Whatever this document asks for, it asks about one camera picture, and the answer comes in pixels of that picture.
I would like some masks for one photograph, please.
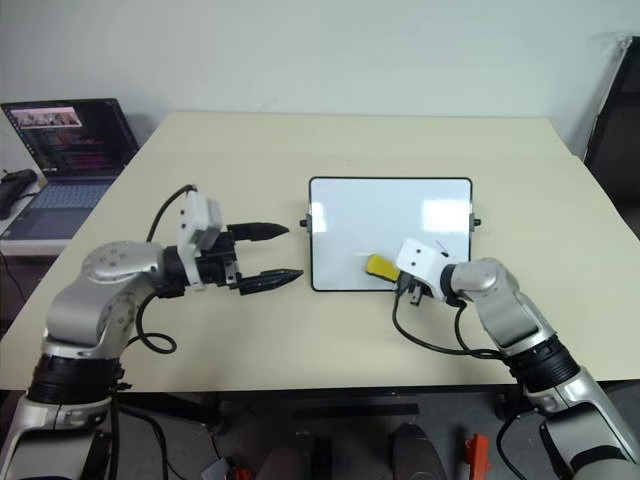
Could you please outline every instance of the robotic arm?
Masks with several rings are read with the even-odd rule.
[[[413,304],[428,287],[434,298],[471,300],[486,332],[524,394],[545,417],[543,444],[560,478],[640,478],[640,444],[598,383],[560,343],[513,275],[497,260],[455,263],[407,239],[396,259],[399,293]]]
[[[124,375],[119,358],[134,326],[148,342],[141,321],[151,299],[182,296],[187,287],[206,284],[245,295],[302,274],[281,269],[243,277],[235,242],[267,240],[288,230],[250,223],[222,231],[218,205],[197,191],[187,193],[177,231],[173,247],[115,242],[94,250],[78,278],[55,298],[42,355],[0,455],[0,479],[103,478],[110,438],[97,427]]]

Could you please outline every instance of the black cable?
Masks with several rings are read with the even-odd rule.
[[[18,293],[20,294],[20,298],[22,299],[22,302],[27,303],[27,296],[24,294],[24,291],[20,286],[20,282],[18,282],[16,277],[13,276],[13,273],[11,273],[11,270],[9,270],[9,262],[7,262],[7,257],[4,256],[4,253],[2,253],[1,250],[0,250],[0,257],[2,257],[2,263],[4,263],[4,269],[7,271],[7,276],[13,281],[16,288],[18,289]]]
[[[141,341],[145,345],[145,347],[149,348],[150,350],[156,353],[168,355],[177,350],[178,344],[176,343],[176,341],[173,338],[171,338],[169,335],[165,335],[164,333],[156,333],[156,332],[146,333],[144,331],[144,328],[142,328],[142,316],[144,315],[144,311],[147,308],[147,305],[149,305],[151,300],[153,300],[154,298],[156,298],[155,292],[147,295],[145,299],[142,300],[142,303],[140,303],[140,307],[138,308],[138,312],[136,313],[136,321],[135,321],[137,335],[131,338],[131,340],[127,342],[127,347],[134,342]],[[153,342],[151,342],[149,338],[161,338],[162,340],[165,340],[166,342],[168,342],[169,346],[166,348],[159,347]]]
[[[437,353],[444,353],[446,355],[470,355],[470,356],[480,356],[480,355],[487,355],[487,354],[494,354],[495,351],[494,350],[489,350],[489,349],[485,349],[485,348],[481,348],[481,349],[465,349],[465,350],[455,350],[453,348],[446,348],[446,347],[440,347],[438,345],[434,345],[432,343],[429,342],[425,342],[424,340],[421,340],[417,337],[414,337],[413,335],[411,335],[409,332],[407,332],[404,328],[402,328],[400,326],[400,324],[398,323],[398,305],[400,303],[400,293],[396,293],[396,298],[393,302],[393,311],[391,313],[391,319],[393,320],[393,326],[396,327],[396,330],[398,330],[398,332],[400,332],[400,334],[405,337],[407,340],[415,343],[416,345],[419,345],[423,348],[426,348],[428,350],[432,350],[434,352]]]
[[[158,440],[158,445],[160,446],[160,454],[162,455],[162,478],[163,480],[169,479],[169,458],[167,455],[167,439],[164,436],[164,431],[158,422],[156,422],[149,415],[144,415],[143,413],[134,412],[133,410],[129,410],[126,407],[120,407],[120,411],[125,415],[129,415],[131,417],[138,418],[140,420],[144,420],[153,429],[153,433],[156,435],[156,439]]]
[[[519,385],[520,385],[519,400],[516,403],[516,406],[514,407],[511,415],[509,415],[509,417],[505,420],[505,422],[502,424],[502,427],[500,427],[500,430],[498,431],[498,435],[496,436],[496,448],[498,450],[498,454],[500,455],[500,458],[502,458],[502,461],[509,468],[509,470],[511,470],[511,472],[513,472],[513,474],[516,477],[518,477],[520,480],[527,480],[527,477],[525,477],[522,473],[520,473],[520,470],[518,470],[516,466],[513,463],[511,463],[511,461],[507,457],[506,453],[504,453],[504,450],[502,448],[502,440],[504,439],[505,433],[507,433],[507,430],[509,430],[509,427],[511,427],[511,424],[513,424],[515,419],[518,418],[518,415],[520,414],[520,407],[522,405],[522,399],[524,398],[524,396],[522,393],[522,384],[519,383]]]
[[[160,210],[158,210],[158,213],[156,213],[156,217],[153,219],[153,223],[151,223],[151,228],[149,229],[149,233],[147,234],[146,241],[150,242],[151,240],[153,240],[153,236],[156,233],[156,228],[158,228],[158,223],[160,223],[160,219],[162,218],[162,215],[164,214],[165,210],[169,207],[169,205],[171,205],[171,203],[176,198],[178,198],[183,193],[197,192],[197,191],[198,189],[195,187],[195,185],[185,185],[184,187],[174,192],[173,195],[171,195],[169,198],[167,198],[165,202],[162,204],[162,206],[160,207]]]
[[[116,480],[118,477],[118,461],[120,459],[120,419],[118,418],[118,393],[111,396],[109,406],[111,417],[111,458],[109,461],[109,480]]]
[[[467,304],[460,300],[460,306],[458,307],[458,311],[456,312],[455,321],[453,322],[453,330],[456,334],[456,339],[458,343],[462,347],[462,350],[469,352],[474,358],[478,358],[481,360],[502,360],[502,354],[498,350],[491,349],[480,349],[481,353],[475,353],[473,349],[469,348],[462,338],[462,332],[460,331],[460,319],[462,318],[462,312],[464,312],[465,308],[467,308]]]

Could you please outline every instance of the laptop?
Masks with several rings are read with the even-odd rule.
[[[3,240],[73,237],[138,151],[115,98],[3,103],[47,179]]]

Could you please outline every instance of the beige table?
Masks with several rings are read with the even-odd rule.
[[[483,219],[472,257],[495,256],[547,315],[579,362],[601,380],[640,377],[634,316],[640,243],[546,120],[423,119],[177,113],[142,148],[31,297],[0,346],[0,387],[28,385],[48,305],[102,243],[142,240],[159,205],[195,182],[229,223],[273,221],[291,233],[238,246],[241,270],[309,271],[298,221],[314,175],[468,176]],[[157,239],[175,243],[178,205]],[[136,344],[122,361],[138,391],[452,385],[510,381],[497,362],[423,350],[391,325],[390,293],[317,293],[306,274],[279,290],[227,289],[152,302],[149,331],[179,350]],[[407,329],[454,345],[454,311],[403,303]],[[463,320],[488,346],[473,309]]]

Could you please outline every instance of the whiteboard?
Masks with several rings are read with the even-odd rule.
[[[471,193],[468,178],[312,178],[312,288],[391,290],[365,266],[374,253],[395,261],[407,237],[468,261]]]

